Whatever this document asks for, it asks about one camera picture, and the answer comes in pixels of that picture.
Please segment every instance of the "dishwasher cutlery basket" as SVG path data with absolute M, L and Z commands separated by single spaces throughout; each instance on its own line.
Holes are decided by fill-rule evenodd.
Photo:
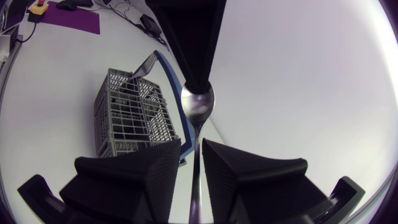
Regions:
M 94 103 L 96 153 L 113 157 L 177 139 L 160 86 L 108 69 Z

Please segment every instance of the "spoon bowl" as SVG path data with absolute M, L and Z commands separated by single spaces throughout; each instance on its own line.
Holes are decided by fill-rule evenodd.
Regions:
M 181 104 L 185 116 L 195 130 L 195 157 L 193 161 L 193 177 L 189 223 L 200 223 L 201 188 L 200 188 L 200 145 L 199 135 L 215 105 L 215 95 L 210 83 L 208 91 L 203 94 L 192 93 L 186 85 L 181 92 Z

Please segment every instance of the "black device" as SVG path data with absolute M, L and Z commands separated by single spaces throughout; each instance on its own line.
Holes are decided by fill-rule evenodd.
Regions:
M 63 9 L 63 10 L 68 10 L 68 11 L 75 11 L 76 10 L 76 4 L 73 1 L 61 1 L 58 2 L 55 7 L 57 9 Z
M 75 3 L 76 6 L 81 6 L 81 7 L 91 7 L 93 6 L 93 1 L 92 0 L 68 0 L 73 3 Z
M 339 223 L 365 191 L 342 177 L 325 196 L 305 176 L 304 159 L 270 159 L 203 140 L 215 223 Z
M 0 1 L 0 34 L 18 25 L 24 18 L 26 0 L 3 0 Z
M 150 32 L 155 37 L 159 37 L 162 33 L 162 30 L 157 26 L 155 20 L 145 14 L 143 14 L 140 18 L 142 25 L 145 27 L 145 30 Z
M 105 5 L 109 4 L 112 0 L 102 0 Z
M 195 94 L 206 93 L 226 0 L 146 0 Z

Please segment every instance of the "white table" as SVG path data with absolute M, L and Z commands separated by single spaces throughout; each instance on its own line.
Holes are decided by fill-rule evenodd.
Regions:
M 149 54 L 159 50 L 184 83 L 177 63 L 163 45 L 110 10 L 97 12 L 100 35 L 37 24 L 12 68 L 0 116 L 0 165 L 7 199 L 18 223 L 39 223 L 17 192 L 25 181 L 40 174 L 59 197 L 59 190 L 76 175 L 74 160 L 96 157 L 93 103 L 108 68 L 134 71 Z M 128 13 L 133 15 L 134 8 Z M 140 16 L 136 11 L 132 19 Z M 25 38 L 33 28 L 26 19 L 20 26 Z M 183 137 L 169 81 L 158 63 L 147 79 L 161 86 L 174 128 Z M 222 142 L 211 121 L 203 128 L 202 137 Z M 179 168 L 175 183 L 169 219 L 173 223 L 188 222 L 193 154 L 187 156 L 187 162 Z M 202 172 L 202 219 L 209 223 L 213 218 L 204 178 Z

